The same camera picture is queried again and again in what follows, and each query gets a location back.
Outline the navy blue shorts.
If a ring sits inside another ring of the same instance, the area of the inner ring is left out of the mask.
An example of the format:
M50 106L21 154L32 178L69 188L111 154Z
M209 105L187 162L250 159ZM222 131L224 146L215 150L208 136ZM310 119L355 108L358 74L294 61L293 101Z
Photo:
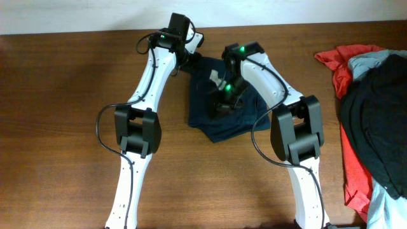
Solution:
M243 102L242 108L232 115L210 119L210 96L217 91L215 84L209 80L213 69L219 73L219 77L226 73L226 83L230 80L231 73L219 59L203 57L190 71L188 125L201 130L213 143L217 143L251 131L254 122L266 112L267 105L259 93L249 86L240 100Z

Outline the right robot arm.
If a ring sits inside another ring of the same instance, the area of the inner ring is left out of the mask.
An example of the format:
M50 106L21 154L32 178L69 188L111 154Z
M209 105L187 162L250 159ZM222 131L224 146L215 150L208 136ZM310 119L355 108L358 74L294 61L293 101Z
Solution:
M272 117L270 142L278 160L266 161L289 172L296 226L327 228L329 217L319 182L324 133L318 99L296 91L272 66L257 42L226 46L222 60L231 78L212 96L209 117L224 117L241 108L241 96L248 87L253 87L268 106L261 117Z

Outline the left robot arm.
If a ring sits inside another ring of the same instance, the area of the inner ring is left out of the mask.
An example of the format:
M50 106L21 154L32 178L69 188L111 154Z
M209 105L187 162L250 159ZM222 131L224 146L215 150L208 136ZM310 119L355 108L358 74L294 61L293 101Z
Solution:
M148 165L158 151L162 130L158 118L160 97L173 71L185 70L199 58L204 35L185 15L173 13L167 27L144 37L148 56L141 80L128 102L112 104L120 175L108 229L137 226L137 210Z

